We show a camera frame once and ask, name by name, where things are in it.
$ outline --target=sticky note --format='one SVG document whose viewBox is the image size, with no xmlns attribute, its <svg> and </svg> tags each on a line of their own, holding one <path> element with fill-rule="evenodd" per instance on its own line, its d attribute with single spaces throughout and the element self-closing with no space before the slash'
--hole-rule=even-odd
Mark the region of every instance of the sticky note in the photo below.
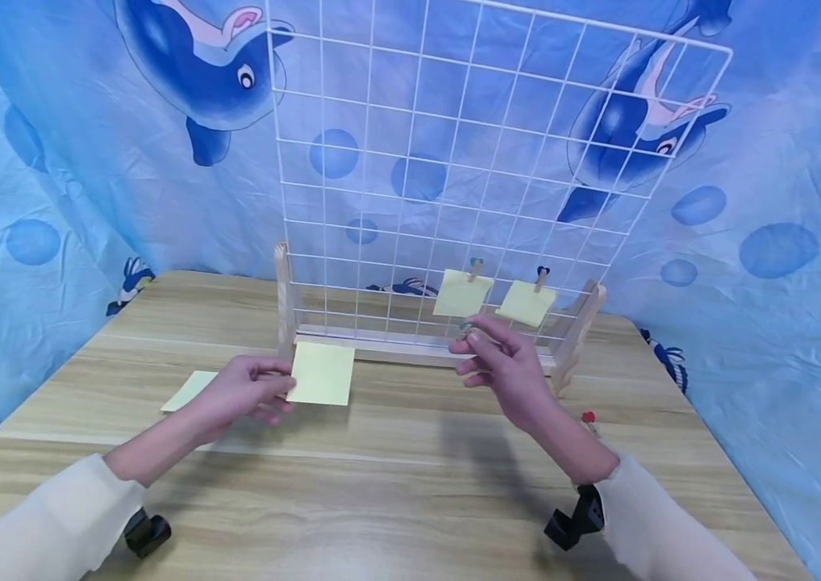
<svg viewBox="0 0 821 581">
<path fill-rule="evenodd" d="M 435 316 L 468 317 L 481 311 L 481 305 L 491 288 L 491 279 L 476 276 L 468 282 L 468 277 L 469 274 L 461 270 L 446 269 L 433 307 Z"/>
<path fill-rule="evenodd" d="M 194 399 L 194 396 L 201 393 L 204 387 L 207 387 L 207 384 L 210 383 L 211 379 L 217 377 L 217 372 L 215 371 L 196 371 L 191 374 L 191 377 L 188 378 L 188 381 L 185 381 L 185 385 L 181 387 L 180 390 L 176 392 L 169 399 L 168 402 L 165 403 L 160 411 L 163 412 L 176 412 L 179 409 L 183 408 L 186 403 L 190 402 Z"/>
<path fill-rule="evenodd" d="M 349 405 L 349 384 L 356 350 L 299 341 L 294 350 L 292 377 L 297 386 L 289 402 Z"/>
<path fill-rule="evenodd" d="M 544 286 L 539 293 L 534 293 L 535 287 L 532 282 L 514 281 L 498 308 L 498 315 L 538 328 L 543 324 L 546 312 L 556 302 L 556 292 Z"/>
</svg>

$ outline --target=blue circle pattern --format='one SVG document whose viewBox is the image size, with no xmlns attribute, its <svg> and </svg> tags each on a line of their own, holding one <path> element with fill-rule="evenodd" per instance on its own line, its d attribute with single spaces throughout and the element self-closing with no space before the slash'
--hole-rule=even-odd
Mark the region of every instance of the blue circle pattern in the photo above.
<svg viewBox="0 0 821 581">
<path fill-rule="evenodd" d="M 424 153 L 411 153 L 410 156 L 421 159 L 401 158 L 395 161 L 391 170 L 391 187 L 395 194 L 409 201 L 433 202 L 443 194 L 446 165 Z"/>
<path fill-rule="evenodd" d="M 7 110 L 3 132 L 20 161 L 23 161 L 27 167 L 46 173 L 46 152 L 43 140 L 36 132 L 36 127 L 27 121 L 17 107 L 10 107 Z"/>
<path fill-rule="evenodd" d="M 358 143 L 356 137 L 348 131 L 327 129 L 314 137 L 314 145 L 310 147 L 310 164 L 321 176 L 330 179 L 345 178 L 356 169 L 357 163 Z"/>
<path fill-rule="evenodd" d="M 357 245 L 370 245 L 378 238 L 378 224 L 373 220 L 367 218 L 351 219 L 347 227 L 355 228 L 355 230 L 347 230 L 347 238 Z"/>
<path fill-rule="evenodd" d="M 41 265 L 56 257 L 62 239 L 60 233 L 43 220 L 24 219 L 8 228 L 5 246 L 20 264 Z"/>
<path fill-rule="evenodd" d="M 740 262 L 747 273 L 775 279 L 794 273 L 820 253 L 813 232 L 789 222 L 757 228 L 740 245 Z"/>
<path fill-rule="evenodd" d="M 702 186 L 687 192 L 672 207 L 672 217 L 685 226 L 709 222 L 727 207 L 727 195 L 715 186 Z"/>
<path fill-rule="evenodd" d="M 674 261 L 662 265 L 660 275 L 669 285 L 689 286 L 698 277 L 698 267 L 691 262 L 682 261 L 681 258 L 675 258 Z"/>
</svg>

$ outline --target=wooden frame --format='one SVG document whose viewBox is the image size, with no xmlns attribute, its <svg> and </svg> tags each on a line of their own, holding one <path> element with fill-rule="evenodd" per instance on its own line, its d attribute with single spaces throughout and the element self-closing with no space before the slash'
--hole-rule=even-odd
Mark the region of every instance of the wooden frame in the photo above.
<svg viewBox="0 0 821 581">
<path fill-rule="evenodd" d="M 278 353 L 283 357 L 292 357 L 294 345 L 306 337 L 315 343 L 354 348 L 356 359 L 362 361 L 455 367 L 467 357 L 449 353 L 442 337 L 434 336 L 428 341 L 427 336 L 389 331 L 388 341 L 385 341 L 385 332 L 382 331 L 300 324 L 295 310 L 303 306 L 290 276 L 287 243 L 281 242 L 275 246 L 275 274 L 278 283 Z M 600 282 L 586 282 L 579 298 L 567 310 L 556 312 L 562 317 L 553 326 L 552 335 L 562 338 L 549 346 L 537 347 L 540 363 L 551 378 L 552 390 L 556 393 L 561 393 L 569 385 L 590 324 L 605 298 L 606 289 Z"/>
</svg>

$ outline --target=left hand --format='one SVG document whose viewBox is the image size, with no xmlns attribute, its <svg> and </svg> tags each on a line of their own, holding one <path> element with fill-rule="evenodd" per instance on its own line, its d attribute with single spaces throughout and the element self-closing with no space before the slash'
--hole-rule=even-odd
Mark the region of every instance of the left hand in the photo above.
<svg viewBox="0 0 821 581">
<path fill-rule="evenodd" d="M 294 389 L 292 363 L 275 357 L 238 355 L 184 408 L 202 444 L 216 441 L 235 418 L 251 416 L 269 424 L 292 411 L 285 395 Z"/>
</svg>

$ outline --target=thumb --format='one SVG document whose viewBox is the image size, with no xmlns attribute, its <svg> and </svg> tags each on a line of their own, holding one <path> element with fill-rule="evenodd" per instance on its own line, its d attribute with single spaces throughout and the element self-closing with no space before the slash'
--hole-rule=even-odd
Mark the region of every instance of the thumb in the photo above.
<svg viewBox="0 0 821 581">
<path fill-rule="evenodd" d="M 468 343 L 472 347 L 472 351 L 482 359 L 488 366 L 494 370 L 507 363 L 510 359 L 505 355 L 501 348 L 494 341 L 489 341 L 481 332 L 472 331 L 469 333 Z"/>
<path fill-rule="evenodd" d="M 267 399 L 292 391 L 294 386 L 297 385 L 297 382 L 294 381 L 294 378 L 288 377 L 288 375 L 270 375 L 270 377 L 265 379 L 260 378 L 256 381 L 256 384 L 262 387 L 264 396 Z"/>
</svg>

